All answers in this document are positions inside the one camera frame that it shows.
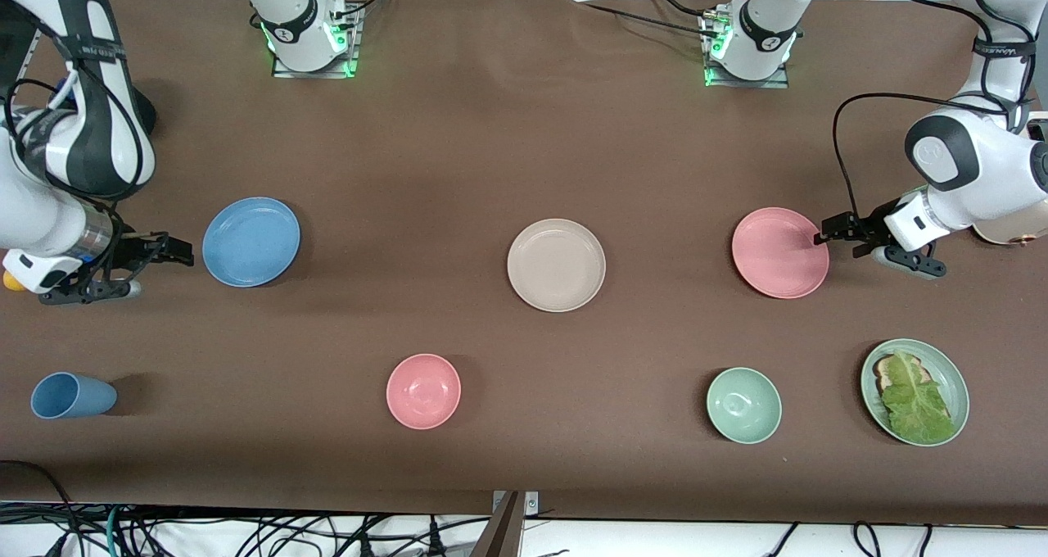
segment pink plate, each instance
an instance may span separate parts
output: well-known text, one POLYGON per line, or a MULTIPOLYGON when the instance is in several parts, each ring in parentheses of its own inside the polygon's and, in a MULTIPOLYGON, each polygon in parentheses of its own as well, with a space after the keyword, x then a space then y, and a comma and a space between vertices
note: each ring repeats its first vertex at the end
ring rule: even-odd
POLYGON ((397 422, 415 430, 441 426, 455 413, 462 385, 455 367, 436 355, 400 362, 386 384, 386 403, 397 422))
POLYGON ((830 270, 826 244, 812 241, 816 233, 815 224, 795 211, 759 209, 739 221, 732 256, 739 274, 757 291, 798 299, 818 288, 830 270))

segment green leafy vegetable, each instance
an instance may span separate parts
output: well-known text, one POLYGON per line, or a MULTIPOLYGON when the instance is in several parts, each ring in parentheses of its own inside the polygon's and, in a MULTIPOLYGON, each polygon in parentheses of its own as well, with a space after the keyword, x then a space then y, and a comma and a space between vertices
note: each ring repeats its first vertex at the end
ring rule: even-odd
POLYGON ((954 435, 956 428, 939 394, 939 384, 925 379, 915 357, 895 352, 885 363, 883 372, 892 384, 880 393, 888 408, 892 431, 907 441, 934 445, 954 435))

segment yellow cap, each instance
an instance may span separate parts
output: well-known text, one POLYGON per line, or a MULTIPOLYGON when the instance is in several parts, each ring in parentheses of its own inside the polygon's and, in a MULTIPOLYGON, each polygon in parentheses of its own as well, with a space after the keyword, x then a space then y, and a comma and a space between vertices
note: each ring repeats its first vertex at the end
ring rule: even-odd
POLYGON ((3 285, 7 287, 7 291, 25 291, 22 283, 18 282, 7 271, 3 272, 3 285))

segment green plate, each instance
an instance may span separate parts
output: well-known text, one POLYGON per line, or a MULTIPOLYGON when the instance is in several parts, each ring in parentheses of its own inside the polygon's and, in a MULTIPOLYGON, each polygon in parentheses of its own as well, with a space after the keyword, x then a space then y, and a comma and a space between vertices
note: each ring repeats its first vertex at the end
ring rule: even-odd
POLYGON ((729 441, 756 445, 774 434, 782 422, 783 404, 767 377, 751 368, 734 367, 709 384, 706 412, 729 441))
POLYGON ((874 348, 870 352, 870 356, 866 358, 866 363, 863 364, 859 386, 863 392, 863 401, 866 402, 866 407, 870 410, 870 415, 877 421, 877 424, 885 429, 885 432, 907 443, 907 445, 917 447, 946 445, 947 442, 954 441, 961 433, 961 430, 964 429, 965 424, 968 422, 968 387, 964 384, 961 371, 957 370, 957 366, 939 348, 918 340, 910 340, 908 338, 889 340, 874 348), (910 352, 910 355, 920 359, 921 366, 927 369, 929 374, 932 374, 932 379, 939 384, 939 394, 942 395, 942 401, 946 403, 949 417, 954 420, 954 426, 957 428, 954 435, 946 438, 946 441, 934 445, 914 443, 892 432, 892 429, 888 427, 888 408, 880 401, 880 391, 877 390, 877 376, 873 372, 873 367, 877 364, 877 361, 885 357, 890 357, 895 352, 910 352))

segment brown table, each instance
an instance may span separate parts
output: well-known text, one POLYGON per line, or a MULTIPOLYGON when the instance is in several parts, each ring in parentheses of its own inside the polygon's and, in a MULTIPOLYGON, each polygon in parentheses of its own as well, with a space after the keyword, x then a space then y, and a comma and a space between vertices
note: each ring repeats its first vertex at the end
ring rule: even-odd
MULTIPOLYGON (((304 243, 264 288, 200 263, 147 270, 131 302, 0 298, 0 456, 52 469, 74 499, 484 512, 490 490, 527 489, 559 516, 1048 523, 1044 244, 953 236, 938 282, 832 244, 826 284, 798 301, 758 295, 727 255, 754 209, 845 210, 835 106, 951 95, 969 64, 962 17, 814 2, 791 87, 757 91, 703 87, 686 35, 569 0, 385 0, 344 82, 271 79, 246 0, 112 2, 160 112, 156 175, 125 218, 199 247, 228 202, 269 195, 304 243), (608 254, 577 312, 537 312, 506 279, 514 236, 546 217, 588 226, 608 254), (897 337, 963 371, 955 442, 904 446, 868 416, 859 364, 897 337), (419 351, 463 383, 429 432, 384 398, 419 351), (701 409, 737 365, 785 406, 752 447, 701 409), (30 389, 63 369, 115 382, 121 415, 36 420, 30 389)), ((615 5, 687 24, 658 1, 615 5)), ((60 74, 49 47, 35 62, 60 74)), ((865 210, 918 184, 902 138, 927 111, 868 103, 842 124, 865 210)), ((0 497, 49 497, 3 477, 0 497)))

